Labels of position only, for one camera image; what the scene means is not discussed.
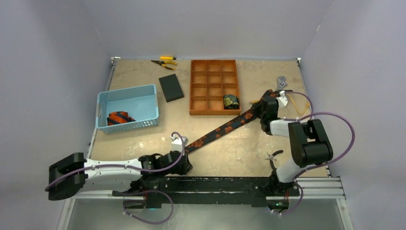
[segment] white wall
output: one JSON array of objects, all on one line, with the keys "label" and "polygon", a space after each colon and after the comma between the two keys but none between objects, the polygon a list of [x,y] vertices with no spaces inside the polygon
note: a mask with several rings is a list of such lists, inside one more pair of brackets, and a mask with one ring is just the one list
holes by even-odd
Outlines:
[{"label": "white wall", "polygon": [[86,152],[109,72],[79,0],[0,0],[0,229],[55,229],[48,166]]},{"label": "white wall", "polygon": [[297,58],[333,0],[84,0],[109,54]]},{"label": "white wall", "polygon": [[[343,114],[356,130],[352,151],[331,169],[357,230],[406,226],[405,9],[400,0],[336,0],[302,57],[315,109]],[[326,126],[337,156],[349,130]]]}]

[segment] plastic basket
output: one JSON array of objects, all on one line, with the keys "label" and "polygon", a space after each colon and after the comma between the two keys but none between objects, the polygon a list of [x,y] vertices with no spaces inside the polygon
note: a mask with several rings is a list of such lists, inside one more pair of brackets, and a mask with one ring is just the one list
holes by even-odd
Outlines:
[{"label": "plastic basket", "polygon": [[[157,88],[143,85],[132,88],[101,92],[97,95],[96,127],[105,133],[159,124]],[[107,125],[109,113],[125,111],[135,119],[118,125]]]}]

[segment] black sponge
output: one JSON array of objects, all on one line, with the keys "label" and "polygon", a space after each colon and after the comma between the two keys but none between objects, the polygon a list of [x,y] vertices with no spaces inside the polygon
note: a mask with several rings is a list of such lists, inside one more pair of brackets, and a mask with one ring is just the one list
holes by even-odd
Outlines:
[{"label": "black sponge", "polygon": [[185,97],[176,74],[159,78],[159,83],[161,84],[162,91],[164,92],[166,102],[175,101]]}]

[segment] pliers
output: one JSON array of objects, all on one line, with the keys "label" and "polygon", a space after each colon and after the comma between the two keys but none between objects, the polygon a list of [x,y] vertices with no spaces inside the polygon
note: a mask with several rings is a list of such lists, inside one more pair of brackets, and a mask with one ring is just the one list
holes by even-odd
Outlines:
[{"label": "pliers", "polygon": [[163,66],[164,68],[169,69],[169,70],[175,70],[175,68],[168,67],[168,66],[166,66],[166,64],[172,64],[172,65],[176,65],[176,66],[178,65],[174,61],[155,61],[155,60],[151,60],[151,61],[158,64],[158,65],[160,65],[160,66]]},{"label": "pliers", "polygon": [[283,153],[283,150],[278,150],[278,151],[274,152],[272,155],[267,153],[268,158],[265,158],[265,159],[269,160],[269,163],[271,163],[272,170],[276,170],[275,165],[273,164],[273,161],[276,161],[275,156],[280,154],[280,153]]}]

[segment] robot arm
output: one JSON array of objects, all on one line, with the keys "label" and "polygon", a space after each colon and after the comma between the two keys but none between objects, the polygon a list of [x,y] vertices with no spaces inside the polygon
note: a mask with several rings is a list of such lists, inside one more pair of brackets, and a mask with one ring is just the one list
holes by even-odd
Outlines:
[{"label": "robot arm", "polygon": [[140,179],[153,179],[167,174],[187,174],[193,166],[187,154],[173,167],[160,172],[143,172],[132,168],[159,170],[172,165],[180,156],[182,144],[179,138],[173,138],[172,151],[166,155],[144,155],[138,159],[127,161],[95,161],[85,159],[83,153],[73,153],[49,167],[49,182],[52,183],[63,175],[78,171],[51,186],[48,191],[49,200],[70,198],[77,193],[98,190],[126,192],[132,183]]},{"label": "robot arm", "polygon": [[306,167],[320,165],[333,158],[333,149],[321,121],[319,119],[305,122],[282,120],[278,118],[280,101],[279,97],[266,96],[252,106],[257,117],[260,118],[262,131],[268,135],[283,136],[290,140],[291,157],[271,174],[275,188],[291,184],[294,177]]}]

